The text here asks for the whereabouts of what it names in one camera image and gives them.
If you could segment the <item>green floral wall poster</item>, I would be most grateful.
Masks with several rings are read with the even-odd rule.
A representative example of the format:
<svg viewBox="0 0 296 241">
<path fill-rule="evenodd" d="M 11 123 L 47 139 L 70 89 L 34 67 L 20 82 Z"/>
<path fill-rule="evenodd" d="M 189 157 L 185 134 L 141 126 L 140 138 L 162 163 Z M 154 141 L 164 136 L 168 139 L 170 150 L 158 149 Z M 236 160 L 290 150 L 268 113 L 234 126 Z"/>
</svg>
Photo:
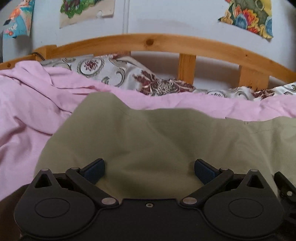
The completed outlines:
<svg viewBox="0 0 296 241">
<path fill-rule="evenodd" d="M 60 29 L 96 18 L 112 17 L 115 0 L 62 1 L 60 7 Z"/>
</svg>

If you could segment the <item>floral patterned pillow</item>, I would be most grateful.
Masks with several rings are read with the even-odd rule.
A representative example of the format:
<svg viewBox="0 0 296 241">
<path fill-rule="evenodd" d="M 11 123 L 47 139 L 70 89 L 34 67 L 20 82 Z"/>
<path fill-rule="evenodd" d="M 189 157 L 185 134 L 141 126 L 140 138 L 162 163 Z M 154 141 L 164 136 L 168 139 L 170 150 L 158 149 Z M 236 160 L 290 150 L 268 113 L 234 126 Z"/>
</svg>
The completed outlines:
<svg viewBox="0 0 296 241">
<path fill-rule="evenodd" d="M 83 55 L 71 58 L 56 58 L 41 62 L 44 67 L 62 67 L 86 78 L 125 90 L 136 90 L 144 95 L 162 96 L 170 93 L 194 92 L 223 98 L 241 98 L 261 101 L 278 95 L 295 95 L 295 83 L 272 89 L 252 90 L 236 87 L 226 90 L 207 90 L 178 79 L 161 79 L 151 70 L 129 56 Z"/>
</svg>

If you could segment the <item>orange blue wall poster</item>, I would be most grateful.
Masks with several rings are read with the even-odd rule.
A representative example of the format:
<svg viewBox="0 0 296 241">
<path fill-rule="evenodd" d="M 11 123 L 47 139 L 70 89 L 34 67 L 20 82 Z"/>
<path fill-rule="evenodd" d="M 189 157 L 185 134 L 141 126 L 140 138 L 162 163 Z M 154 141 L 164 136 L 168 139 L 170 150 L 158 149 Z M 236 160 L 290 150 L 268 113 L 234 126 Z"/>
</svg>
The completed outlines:
<svg viewBox="0 0 296 241">
<path fill-rule="evenodd" d="M 35 0 L 21 1 L 4 22 L 3 37 L 30 36 Z"/>
</svg>

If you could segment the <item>beige and yellow jacket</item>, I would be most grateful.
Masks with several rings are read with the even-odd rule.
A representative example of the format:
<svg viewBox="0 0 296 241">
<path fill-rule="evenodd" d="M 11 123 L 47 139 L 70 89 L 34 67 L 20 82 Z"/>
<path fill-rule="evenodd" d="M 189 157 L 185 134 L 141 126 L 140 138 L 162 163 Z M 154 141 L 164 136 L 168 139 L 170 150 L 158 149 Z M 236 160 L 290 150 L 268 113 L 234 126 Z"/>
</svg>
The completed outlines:
<svg viewBox="0 0 296 241">
<path fill-rule="evenodd" d="M 117 199 L 181 199 L 202 187 L 197 159 L 238 174 L 257 169 L 274 192 L 278 171 L 295 182 L 295 97 L 236 107 L 236 120 L 212 118 L 193 109 L 137 110 L 93 93 L 48 140 L 36 170 L 63 173 L 102 158 L 97 186 Z"/>
</svg>

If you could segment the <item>pink bed sheet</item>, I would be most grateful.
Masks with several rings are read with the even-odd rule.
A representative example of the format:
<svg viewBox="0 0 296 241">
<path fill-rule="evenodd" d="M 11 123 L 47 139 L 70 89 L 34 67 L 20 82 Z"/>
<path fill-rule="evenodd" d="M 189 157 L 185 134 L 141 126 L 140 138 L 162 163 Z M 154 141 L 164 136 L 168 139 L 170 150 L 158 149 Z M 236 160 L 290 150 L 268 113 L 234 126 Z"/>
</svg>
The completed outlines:
<svg viewBox="0 0 296 241">
<path fill-rule="evenodd" d="M 137 110 L 193 109 L 212 118 L 238 119 L 242 99 L 202 93 L 147 96 L 87 79 L 64 68 L 22 61 L 1 72 L 1 198 L 30 183 L 48 140 L 93 93 L 112 93 Z"/>
</svg>

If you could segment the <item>colourful floral wall poster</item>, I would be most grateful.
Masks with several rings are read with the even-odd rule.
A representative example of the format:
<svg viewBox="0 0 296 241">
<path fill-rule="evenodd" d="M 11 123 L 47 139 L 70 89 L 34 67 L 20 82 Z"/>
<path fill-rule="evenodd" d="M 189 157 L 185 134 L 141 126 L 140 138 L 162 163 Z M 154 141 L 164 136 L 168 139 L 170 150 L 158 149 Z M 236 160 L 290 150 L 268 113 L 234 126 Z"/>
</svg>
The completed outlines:
<svg viewBox="0 0 296 241">
<path fill-rule="evenodd" d="M 273 38 L 271 0 L 230 0 L 227 3 L 229 6 L 219 22 L 234 25 L 267 40 Z"/>
</svg>

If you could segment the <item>wooden bed frame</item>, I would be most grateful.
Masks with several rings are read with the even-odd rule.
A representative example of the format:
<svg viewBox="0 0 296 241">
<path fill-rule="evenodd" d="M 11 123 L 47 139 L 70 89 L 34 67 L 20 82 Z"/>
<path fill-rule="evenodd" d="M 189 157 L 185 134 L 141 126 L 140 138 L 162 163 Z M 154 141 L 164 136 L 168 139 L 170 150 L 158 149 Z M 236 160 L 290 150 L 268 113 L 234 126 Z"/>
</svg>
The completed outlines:
<svg viewBox="0 0 296 241">
<path fill-rule="evenodd" d="M 247 49 L 198 37 L 154 33 L 104 36 L 60 47 L 46 45 L 39 47 L 32 54 L 1 63 L 1 69 L 14 68 L 16 63 L 25 60 L 41 61 L 88 54 L 130 55 L 133 51 L 177 53 L 178 79 L 189 84 L 194 82 L 197 57 L 239 65 L 238 86 L 249 86 L 254 90 L 266 89 L 270 77 L 285 83 L 295 81 L 295 72 Z"/>
</svg>

